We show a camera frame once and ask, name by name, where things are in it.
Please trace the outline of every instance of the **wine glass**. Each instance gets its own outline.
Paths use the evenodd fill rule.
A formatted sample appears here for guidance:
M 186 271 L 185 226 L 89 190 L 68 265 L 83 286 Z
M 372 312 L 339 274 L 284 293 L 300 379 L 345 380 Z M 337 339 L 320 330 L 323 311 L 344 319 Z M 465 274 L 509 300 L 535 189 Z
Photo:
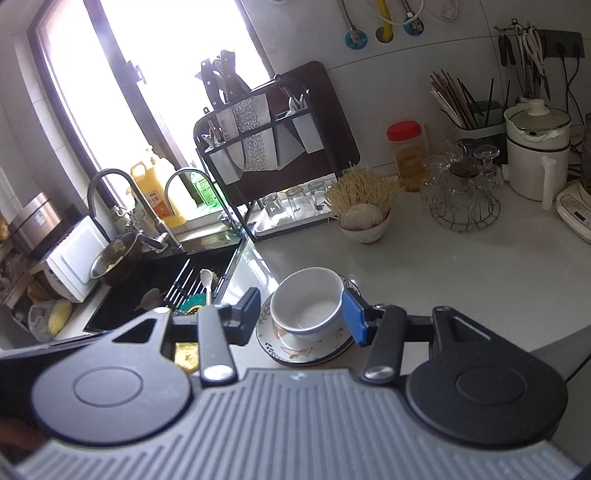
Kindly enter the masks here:
M 442 155 L 429 155 L 423 160 L 423 167 L 429 171 L 429 176 L 421 184 L 421 198 L 429 208 L 438 208 L 445 201 L 443 172 L 449 162 Z
M 479 166 L 480 176 L 476 178 L 476 186 L 484 193 L 493 193 L 503 186 L 503 171 L 492 160 L 499 156 L 499 149 L 494 145 L 481 145 L 474 150 L 474 156 L 482 164 Z

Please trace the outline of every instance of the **scissors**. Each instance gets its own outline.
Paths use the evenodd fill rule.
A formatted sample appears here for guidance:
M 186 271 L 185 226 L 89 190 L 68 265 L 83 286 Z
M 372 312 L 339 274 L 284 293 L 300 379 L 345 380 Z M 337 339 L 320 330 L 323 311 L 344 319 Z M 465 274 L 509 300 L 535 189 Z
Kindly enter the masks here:
M 552 100 L 550 97 L 550 85 L 548 84 L 548 77 L 546 76 L 546 70 L 544 67 L 544 51 L 542 48 L 542 41 L 540 35 L 535 27 L 524 31 L 521 36 L 523 40 L 523 48 L 526 55 L 534 63 L 535 68 L 538 70 L 540 75 L 540 81 L 544 82 L 544 90 L 548 100 Z
M 524 36 L 525 30 L 519 24 L 515 24 L 515 36 L 517 38 L 517 46 L 519 47 L 519 58 L 521 60 L 521 66 L 523 67 L 523 77 L 524 77 L 524 87 L 525 91 L 523 92 L 524 96 L 531 98 L 532 91 L 531 91 L 531 84 L 530 78 L 527 72 L 527 59 L 526 54 L 524 53 Z

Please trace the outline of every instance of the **window frame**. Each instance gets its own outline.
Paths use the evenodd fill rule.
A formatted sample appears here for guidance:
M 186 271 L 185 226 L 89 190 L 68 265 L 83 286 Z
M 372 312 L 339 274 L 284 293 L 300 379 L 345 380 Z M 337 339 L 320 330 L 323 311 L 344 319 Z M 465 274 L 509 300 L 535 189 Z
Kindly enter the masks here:
M 92 151 L 84 141 L 84 136 L 81 130 L 77 127 L 76 119 L 73 118 L 67 107 L 67 101 L 61 93 L 59 83 L 51 70 L 51 62 L 44 51 L 43 39 L 41 38 L 41 33 L 39 31 L 39 27 L 47 16 L 53 12 L 56 3 L 59 1 L 60 0 L 44 0 L 27 29 L 27 38 L 31 46 L 33 60 L 39 72 L 41 83 L 47 92 L 47 98 L 56 114 L 57 121 L 61 125 L 66 139 L 70 143 L 74 154 L 78 158 L 85 173 L 88 175 L 88 178 L 92 179 L 99 171 L 97 168 L 99 162 L 93 157 Z M 105 56 L 109 62 L 111 71 L 115 76 L 115 80 L 117 81 L 129 109 L 144 136 L 154 147 L 154 151 L 158 155 L 169 159 L 175 168 L 186 167 L 187 163 L 172 139 L 166 125 L 164 125 L 158 112 L 154 108 L 150 108 L 149 102 L 141 92 L 138 86 L 138 82 L 141 81 L 138 72 L 135 70 L 135 67 L 131 62 L 125 61 L 125 57 L 119 49 L 117 40 L 111 30 L 111 26 L 106 18 L 100 0 L 80 1 L 83 1 L 89 13 L 90 21 L 95 29 L 95 34 L 105 52 Z M 273 78 L 275 72 L 273 71 L 269 57 L 263 49 L 261 40 L 256 34 L 254 26 L 248 17 L 244 5 L 241 0 L 234 0 L 234 2 L 267 73 Z M 191 196 L 200 202 L 199 194 L 192 186 L 189 178 L 184 175 L 181 177 Z M 97 191 L 108 208 L 112 208 L 119 204 L 114 194 L 114 189 L 107 177 L 103 177 L 102 181 L 98 183 Z

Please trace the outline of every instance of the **ribbed gray plate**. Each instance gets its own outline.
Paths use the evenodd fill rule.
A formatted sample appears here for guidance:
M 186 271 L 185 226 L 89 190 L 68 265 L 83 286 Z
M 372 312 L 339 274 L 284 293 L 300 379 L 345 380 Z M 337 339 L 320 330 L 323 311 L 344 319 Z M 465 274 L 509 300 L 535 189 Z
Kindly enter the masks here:
M 33 480 L 566 480 L 580 468 L 547 442 L 507 452 L 447 442 L 398 392 L 335 369 L 251 370 L 150 440 L 96 450 L 52 440 L 18 470 Z

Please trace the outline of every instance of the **yellow pipe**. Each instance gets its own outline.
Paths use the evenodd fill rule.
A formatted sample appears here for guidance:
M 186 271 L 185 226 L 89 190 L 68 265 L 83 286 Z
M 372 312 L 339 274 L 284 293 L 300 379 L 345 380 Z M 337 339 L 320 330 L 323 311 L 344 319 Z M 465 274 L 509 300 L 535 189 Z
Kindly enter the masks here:
M 386 0 L 377 0 L 377 2 L 379 7 L 379 13 L 382 15 L 382 17 L 387 18 L 388 20 L 392 20 L 392 17 L 390 17 L 390 10 L 388 9 L 388 4 L 386 3 Z M 382 42 L 388 43 L 392 40 L 392 36 L 392 25 L 388 22 L 384 22 L 384 28 L 382 31 Z

